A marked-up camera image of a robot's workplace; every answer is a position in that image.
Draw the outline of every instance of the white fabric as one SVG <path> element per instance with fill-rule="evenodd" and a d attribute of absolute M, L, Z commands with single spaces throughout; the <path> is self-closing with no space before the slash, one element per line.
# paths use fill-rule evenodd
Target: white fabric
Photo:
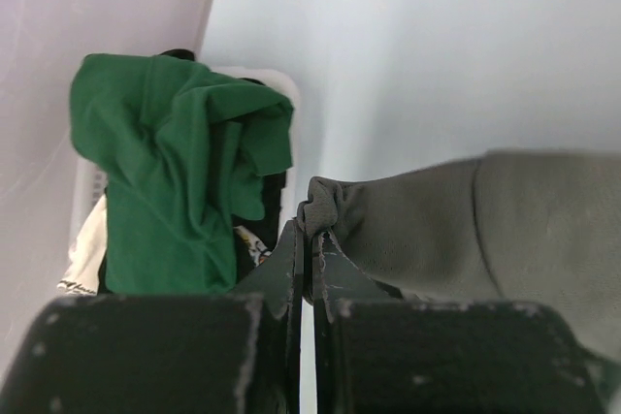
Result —
<path fill-rule="evenodd" d="M 268 246 L 248 228 L 240 225 L 239 227 L 233 227 L 233 230 L 248 248 L 248 254 L 255 267 L 259 267 L 263 264 L 263 261 L 272 255 L 272 251 L 268 249 Z"/>
<path fill-rule="evenodd" d="M 102 196 L 90 212 L 78 237 L 69 248 L 69 269 L 58 283 L 67 294 L 96 295 L 99 268 L 106 255 L 108 242 L 108 204 Z"/>

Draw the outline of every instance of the black object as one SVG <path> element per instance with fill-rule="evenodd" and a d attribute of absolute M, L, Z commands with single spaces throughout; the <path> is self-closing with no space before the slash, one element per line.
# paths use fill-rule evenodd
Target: black object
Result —
<path fill-rule="evenodd" d="M 264 86 L 259 80 L 243 78 L 243 80 Z M 261 201 L 265 208 L 265 216 L 261 220 L 246 220 L 233 216 L 233 226 L 244 226 L 253 232 L 269 250 L 274 250 L 278 242 L 278 222 L 280 220 L 280 196 L 286 185 L 287 173 L 267 175 L 263 177 L 263 190 L 261 191 Z M 256 267 L 248 248 L 244 241 L 235 235 L 235 256 L 237 257 L 237 279 L 238 282 L 254 271 Z"/>
<path fill-rule="evenodd" d="M 604 412 L 554 311 L 391 298 L 330 233 L 305 247 L 289 222 L 270 260 L 226 296 L 53 302 L 0 413 L 297 413 L 303 286 L 320 413 Z"/>
<path fill-rule="evenodd" d="M 106 256 L 101 261 L 101 266 L 97 271 L 97 277 L 99 278 L 99 286 L 97 288 L 98 295 L 109 295 L 112 291 L 106 286 L 106 270 L 108 269 L 108 260 Z"/>
<path fill-rule="evenodd" d="M 196 61 L 196 55 L 194 52 L 186 48 L 173 48 L 160 53 L 160 55 L 169 55 L 180 60 L 189 60 L 190 62 Z"/>

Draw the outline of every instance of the gray sleeve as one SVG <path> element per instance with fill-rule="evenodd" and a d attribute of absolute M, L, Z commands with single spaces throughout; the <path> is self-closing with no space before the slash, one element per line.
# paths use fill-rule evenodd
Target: gray sleeve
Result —
<path fill-rule="evenodd" d="M 362 182 L 310 182 L 298 222 L 332 228 L 376 280 L 448 299 L 553 306 L 621 361 L 621 159 L 496 152 Z"/>

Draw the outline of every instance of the black fabric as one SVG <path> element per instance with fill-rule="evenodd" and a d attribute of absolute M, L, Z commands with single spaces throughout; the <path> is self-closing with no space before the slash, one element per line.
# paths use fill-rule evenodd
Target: black fabric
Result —
<path fill-rule="evenodd" d="M 404 294 L 399 288 L 390 286 L 388 283 L 382 283 L 381 281 L 377 280 L 374 280 L 374 282 L 379 287 L 379 289 L 385 291 L 391 298 L 397 298 L 398 300 L 402 300 L 404 298 Z"/>
<path fill-rule="evenodd" d="M 101 266 L 99 266 L 97 275 L 99 276 L 99 288 L 97 288 L 97 294 L 111 295 L 113 292 L 106 286 L 106 256 L 104 256 L 104 260 L 101 261 Z"/>
<path fill-rule="evenodd" d="M 186 48 L 173 48 L 171 50 L 166 50 L 165 52 L 160 53 L 160 55 L 169 55 L 180 60 L 189 60 L 190 62 L 194 62 L 196 60 L 196 55 L 194 54 L 194 52 L 191 50 L 187 50 Z"/>
<path fill-rule="evenodd" d="M 264 86 L 259 80 L 243 78 Z M 280 220 L 280 195 L 286 184 L 286 173 L 268 175 L 263 178 L 262 200 L 265 207 L 265 217 L 262 220 L 250 221 L 240 217 L 233 217 L 233 226 L 243 226 L 261 239 L 269 250 L 274 250 L 278 242 L 278 222 Z M 255 269 L 244 241 L 235 235 L 235 251 L 237 255 L 237 280 L 241 281 Z"/>

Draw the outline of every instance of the green t-shirt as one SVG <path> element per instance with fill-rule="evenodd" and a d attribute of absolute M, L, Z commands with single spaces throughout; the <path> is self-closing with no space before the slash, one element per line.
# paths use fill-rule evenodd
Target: green t-shirt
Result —
<path fill-rule="evenodd" d="M 262 177 L 291 166 L 292 113 L 273 89 L 200 63 L 87 56 L 71 88 L 71 138 L 109 176 L 107 286 L 234 286 L 232 215 L 263 218 Z"/>

